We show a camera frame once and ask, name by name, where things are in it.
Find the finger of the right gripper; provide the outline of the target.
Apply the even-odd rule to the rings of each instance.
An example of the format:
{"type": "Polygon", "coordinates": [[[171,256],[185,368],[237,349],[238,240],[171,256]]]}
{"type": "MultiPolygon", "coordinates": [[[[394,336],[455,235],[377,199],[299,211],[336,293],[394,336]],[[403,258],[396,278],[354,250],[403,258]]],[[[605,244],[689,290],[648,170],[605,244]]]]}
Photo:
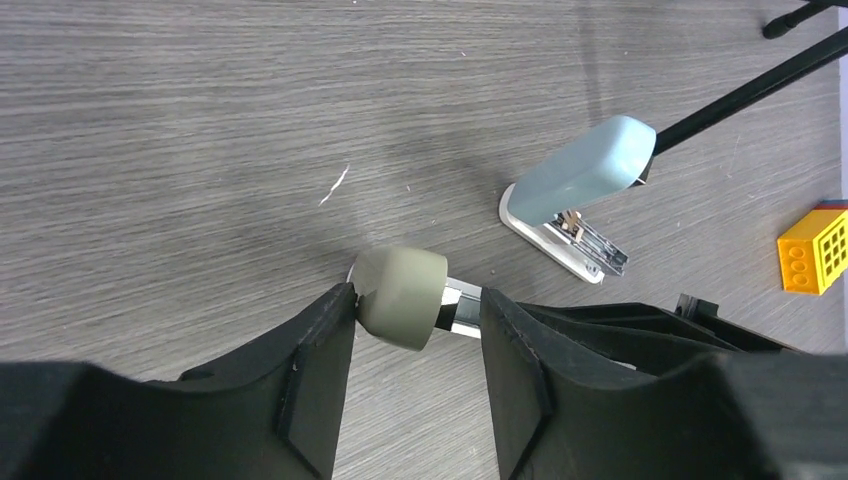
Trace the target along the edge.
{"type": "Polygon", "coordinates": [[[638,302],[578,307],[522,303],[520,307],[579,345],[638,371],[670,371],[709,352],[799,351],[721,318],[717,304],[686,294],[673,311],[638,302]]]}

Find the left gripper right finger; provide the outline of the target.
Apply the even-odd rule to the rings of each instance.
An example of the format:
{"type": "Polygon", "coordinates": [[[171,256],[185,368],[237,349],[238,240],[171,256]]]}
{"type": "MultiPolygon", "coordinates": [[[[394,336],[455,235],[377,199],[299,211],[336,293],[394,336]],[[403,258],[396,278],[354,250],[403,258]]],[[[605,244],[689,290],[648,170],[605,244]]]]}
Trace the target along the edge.
{"type": "Polygon", "coordinates": [[[504,479],[843,479],[847,359],[701,353],[638,371],[481,296],[504,479]]]}

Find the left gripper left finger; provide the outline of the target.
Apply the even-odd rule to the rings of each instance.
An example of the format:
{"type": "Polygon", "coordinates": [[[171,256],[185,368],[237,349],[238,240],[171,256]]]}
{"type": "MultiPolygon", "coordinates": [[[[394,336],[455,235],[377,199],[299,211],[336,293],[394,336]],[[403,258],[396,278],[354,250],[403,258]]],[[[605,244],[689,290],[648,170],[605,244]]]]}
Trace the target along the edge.
{"type": "Polygon", "coordinates": [[[1,366],[5,479],[328,479],[355,333],[334,286],[174,381],[71,361],[1,366]]]}

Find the blue white stapler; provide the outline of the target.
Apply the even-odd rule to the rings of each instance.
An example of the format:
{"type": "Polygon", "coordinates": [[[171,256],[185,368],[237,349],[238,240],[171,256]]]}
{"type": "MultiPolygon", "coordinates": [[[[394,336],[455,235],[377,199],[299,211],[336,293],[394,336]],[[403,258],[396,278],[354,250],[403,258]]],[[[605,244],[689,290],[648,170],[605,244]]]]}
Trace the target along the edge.
{"type": "Polygon", "coordinates": [[[524,173],[504,191],[501,222],[589,284],[621,277],[629,256],[590,226],[580,209],[636,184],[649,166],[657,132],[614,116],[524,173]]]}

